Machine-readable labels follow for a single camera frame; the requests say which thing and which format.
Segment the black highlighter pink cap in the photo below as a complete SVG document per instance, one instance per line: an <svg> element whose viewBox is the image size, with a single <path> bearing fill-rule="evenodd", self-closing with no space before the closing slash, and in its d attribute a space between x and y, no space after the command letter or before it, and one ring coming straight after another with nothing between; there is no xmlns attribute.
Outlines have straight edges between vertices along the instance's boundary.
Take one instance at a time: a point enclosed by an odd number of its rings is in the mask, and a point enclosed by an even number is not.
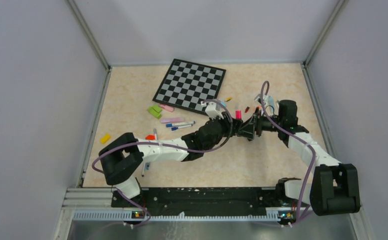
<svg viewBox="0 0 388 240"><path fill-rule="evenodd" d="M242 119L242 111L241 111L241 109L238 106L235 107L235 118L237 120L241 120Z"/></svg>

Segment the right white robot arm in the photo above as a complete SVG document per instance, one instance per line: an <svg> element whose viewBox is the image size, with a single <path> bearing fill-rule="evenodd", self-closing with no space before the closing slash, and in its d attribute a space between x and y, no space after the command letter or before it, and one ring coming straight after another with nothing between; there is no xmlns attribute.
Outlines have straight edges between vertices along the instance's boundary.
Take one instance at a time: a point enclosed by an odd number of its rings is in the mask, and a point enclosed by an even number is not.
<svg viewBox="0 0 388 240"><path fill-rule="evenodd" d="M310 205L318 216L352 214L361 209L358 170L353 164L341 163L324 150L298 124L297 104L293 100L282 100L277 115L266 116L257 109L240 125L237 136L252 141L262 132L276 132L285 146L297 153L309 167L304 179L282 178L276 185L275 200L288 206Z"/></svg>

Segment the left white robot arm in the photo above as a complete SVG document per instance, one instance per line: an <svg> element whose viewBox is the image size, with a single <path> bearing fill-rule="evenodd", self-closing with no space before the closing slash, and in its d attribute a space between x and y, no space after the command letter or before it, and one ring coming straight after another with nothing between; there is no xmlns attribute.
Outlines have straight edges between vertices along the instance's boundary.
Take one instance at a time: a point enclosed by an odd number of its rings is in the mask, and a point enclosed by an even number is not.
<svg viewBox="0 0 388 240"><path fill-rule="evenodd" d="M172 140L146 140L127 132L104 147L98 154L105 181L123 193L123 200L131 207L142 201L140 185L134 172L144 163L177 161L190 162L213 152L236 135L243 121L210 119L195 132Z"/></svg>

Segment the grey white pen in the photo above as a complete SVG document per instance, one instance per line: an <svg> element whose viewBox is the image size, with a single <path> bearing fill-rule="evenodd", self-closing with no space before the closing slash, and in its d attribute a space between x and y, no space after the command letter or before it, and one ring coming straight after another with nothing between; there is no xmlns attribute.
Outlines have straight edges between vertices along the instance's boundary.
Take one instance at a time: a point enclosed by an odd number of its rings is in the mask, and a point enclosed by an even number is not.
<svg viewBox="0 0 388 240"><path fill-rule="evenodd" d="M153 135L154 135L154 139L156 140L156 141L158 141L159 140L159 138L158 138L158 132L157 132L157 129L153 129Z"/></svg>

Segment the light blue highlighter body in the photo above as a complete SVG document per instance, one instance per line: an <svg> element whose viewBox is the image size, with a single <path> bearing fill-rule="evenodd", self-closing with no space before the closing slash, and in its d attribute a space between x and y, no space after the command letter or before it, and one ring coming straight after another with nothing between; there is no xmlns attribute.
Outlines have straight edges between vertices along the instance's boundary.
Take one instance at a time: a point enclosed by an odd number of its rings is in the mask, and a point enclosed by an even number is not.
<svg viewBox="0 0 388 240"><path fill-rule="evenodd" d="M269 105L271 105L271 106L273 106L275 104L274 99L271 96L269 96L268 102L269 102Z"/></svg>

